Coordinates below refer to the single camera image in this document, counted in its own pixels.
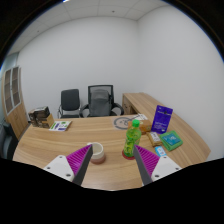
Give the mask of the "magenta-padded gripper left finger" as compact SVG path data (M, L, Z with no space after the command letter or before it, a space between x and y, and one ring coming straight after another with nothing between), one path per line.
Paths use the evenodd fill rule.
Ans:
M44 170L80 186L92 155L92 145L86 145L67 156L57 156Z

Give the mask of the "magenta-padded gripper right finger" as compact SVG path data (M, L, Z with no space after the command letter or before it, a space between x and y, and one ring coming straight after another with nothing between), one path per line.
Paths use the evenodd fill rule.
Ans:
M158 156L138 145L134 146L133 155L144 186L181 170L181 167L167 155Z

